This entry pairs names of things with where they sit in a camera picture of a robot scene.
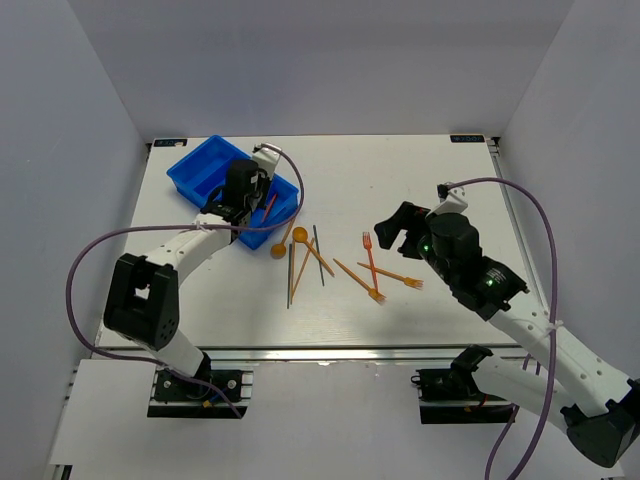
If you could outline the red-orange plastic fork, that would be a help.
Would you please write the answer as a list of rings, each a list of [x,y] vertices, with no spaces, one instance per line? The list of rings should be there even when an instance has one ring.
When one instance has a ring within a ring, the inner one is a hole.
[[[374,290],[376,291],[377,294],[379,294],[379,284],[378,284],[377,272],[375,269],[373,250],[372,250],[373,245],[372,245],[372,240],[369,232],[365,231],[362,234],[362,243],[368,255],[369,269],[372,275]]]

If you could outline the red-orange chopstick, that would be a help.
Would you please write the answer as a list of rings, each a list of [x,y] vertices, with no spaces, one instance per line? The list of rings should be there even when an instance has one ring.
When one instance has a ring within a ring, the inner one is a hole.
[[[268,204],[267,204],[267,206],[265,208],[263,217],[262,217],[262,223],[265,223],[267,221],[267,219],[268,219],[268,217],[269,217],[269,215],[271,213],[271,210],[273,209],[273,206],[274,206],[274,204],[275,204],[275,202],[277,200],[277,197],[278,197],[277,193],[274,193],[274,195],[269,200],[269,202],[268,202]]]

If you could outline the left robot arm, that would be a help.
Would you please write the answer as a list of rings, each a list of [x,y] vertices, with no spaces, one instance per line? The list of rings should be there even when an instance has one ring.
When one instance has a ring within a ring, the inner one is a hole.
[[[179,329],[180,286],[205,260],[231,245],[238,229],[265,206],[278,162],[264,152],[233,160],[191,229],[143,255],[126,253],[116,262],[104,325],[177,372],[177,387],[188,398],[205,396],[212,377],[208,355]]]

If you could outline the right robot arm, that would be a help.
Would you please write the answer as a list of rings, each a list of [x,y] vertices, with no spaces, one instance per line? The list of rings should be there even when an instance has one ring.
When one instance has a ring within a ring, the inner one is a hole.
[[[492,393],[549,420],[593,463],[611,468],[620,460],[639,436],[638,381],[535,307],[526,282],[483,253],[460,208],[430,211],[404,202],[374,231],[385,250],[404,232],[402,256],[425,261],[462,306],[513,339],[549,375],[543,380],[470,346],[451,364],[459,396]]]

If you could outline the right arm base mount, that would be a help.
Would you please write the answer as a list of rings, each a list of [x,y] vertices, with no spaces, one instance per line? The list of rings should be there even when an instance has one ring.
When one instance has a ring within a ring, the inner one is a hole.
[[[472,345],[447,368],[425,368],[411,376],[418,391],[423,425],[505,424],[515,407],[506,400],[482,392],[471,374],[493,353]]]

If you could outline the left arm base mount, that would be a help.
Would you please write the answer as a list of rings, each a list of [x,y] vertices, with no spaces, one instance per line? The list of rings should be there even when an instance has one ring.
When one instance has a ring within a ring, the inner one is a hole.
[[[237,416],[217,391],[186,382],[166,370],[158,370],[151,388],[147,417],[238,420],[247,411],[253,377],[253,370],[214,368],[210,371],[208,382],[234,405],[240,414]]]

